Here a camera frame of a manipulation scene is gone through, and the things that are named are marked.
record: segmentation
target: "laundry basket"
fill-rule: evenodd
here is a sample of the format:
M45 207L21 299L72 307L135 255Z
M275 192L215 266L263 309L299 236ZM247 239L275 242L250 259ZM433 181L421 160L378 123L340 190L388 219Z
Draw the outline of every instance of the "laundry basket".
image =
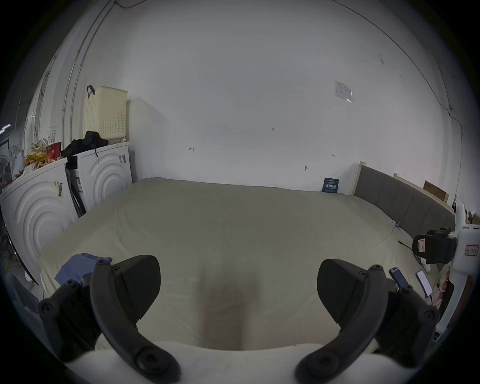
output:
M84 136L98 132L102 139L118 139L126 134L127 91L90 85L84 108Z

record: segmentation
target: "dryer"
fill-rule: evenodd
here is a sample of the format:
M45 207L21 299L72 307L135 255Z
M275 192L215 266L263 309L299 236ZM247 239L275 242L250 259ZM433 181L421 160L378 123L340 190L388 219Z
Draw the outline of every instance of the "dryer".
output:
M76 169L70 169L72 187L80 195L86 212L132 184L129 144L107 145L73 156Z

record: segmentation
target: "washing machine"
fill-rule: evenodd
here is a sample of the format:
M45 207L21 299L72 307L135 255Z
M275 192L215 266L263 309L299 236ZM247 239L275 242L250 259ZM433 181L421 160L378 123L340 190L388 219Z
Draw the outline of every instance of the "washing machine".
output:
M3 220L25 269L40 284L42 251L77 218L67 159L15 179L0 194Z
M132 184L129 144L107 145L73 156L69 163L72 188L86 212Z

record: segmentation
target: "blue cloth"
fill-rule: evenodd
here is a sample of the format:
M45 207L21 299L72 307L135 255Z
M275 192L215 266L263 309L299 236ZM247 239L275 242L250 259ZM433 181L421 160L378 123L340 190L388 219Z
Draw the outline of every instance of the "blue cloth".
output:
M83 275L92 273L97 260L106 260L112 262L111 257L97 257L89 253L78 253L73 255L55 276L55 281L60 285L65 284L68 280L75 280L80 284Z

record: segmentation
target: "barcode sticker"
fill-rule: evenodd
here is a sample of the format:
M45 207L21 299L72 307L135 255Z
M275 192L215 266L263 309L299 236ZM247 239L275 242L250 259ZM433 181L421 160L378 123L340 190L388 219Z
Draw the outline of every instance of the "barcode sticker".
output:
M478 245L467 245L465 248L465 256L477 256L479 253Z
M57 196L61 196L61 190L62 190L62 187L63 187L63 183L58 181L58 180L54 180L53 185L55 185L55 189L57 190Z
M83 193L82 182L80 181L80 174L79 174L78 170L75 169L71 172L73 172L74 177L75 177L75 184L77 186L77 191Z

